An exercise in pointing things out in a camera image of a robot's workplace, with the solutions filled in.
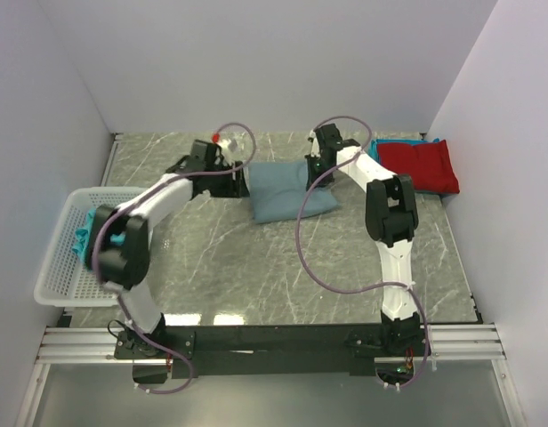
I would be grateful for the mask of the grey blue t shirt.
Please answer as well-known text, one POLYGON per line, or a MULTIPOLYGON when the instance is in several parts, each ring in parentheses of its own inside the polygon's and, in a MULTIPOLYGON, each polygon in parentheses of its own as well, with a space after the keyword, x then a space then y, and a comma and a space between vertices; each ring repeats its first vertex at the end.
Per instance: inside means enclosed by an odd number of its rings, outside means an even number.
POLYGON ((256 162, 247 168, 250 203, 257 224, 297 218, 306 196, 305 160, 290 163, 256 162))

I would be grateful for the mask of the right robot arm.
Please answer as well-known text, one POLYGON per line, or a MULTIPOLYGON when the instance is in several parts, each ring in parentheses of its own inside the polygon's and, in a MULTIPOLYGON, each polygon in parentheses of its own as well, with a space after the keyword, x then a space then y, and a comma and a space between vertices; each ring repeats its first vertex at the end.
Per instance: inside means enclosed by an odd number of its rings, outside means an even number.
POLYGON ((396 174, 376 160, 353 139, 345 140, 334 123, 310 132, 310 154, 305 156, 308 180, 297 220, 317 188, 333 181, 337 170, 365 192, 365 225, 375 242, 381 262, 383 302, 378 335, 371 348, 399 355, 423 339, 422 311, 414 297, 411 253, 419 224, 412 179, 396 174))

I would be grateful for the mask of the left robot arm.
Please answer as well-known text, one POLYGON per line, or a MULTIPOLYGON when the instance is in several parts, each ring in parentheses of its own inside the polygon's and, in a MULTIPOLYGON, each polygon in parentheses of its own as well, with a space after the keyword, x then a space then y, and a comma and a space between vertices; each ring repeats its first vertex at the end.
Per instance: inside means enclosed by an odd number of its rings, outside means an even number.
POLYGON ((151 235, 165 217, 204 192, 217 198, 248 196, 245 165, 234 157, 237 148, 236 140, 219 135, 212 141, 195 140, 190 153, 167 168, 150 188, 116 207, 96 209, 85 267, 117 298, 125 317, 120 345, 147 358, 171 350, 165 316, 147 283, 151 235))

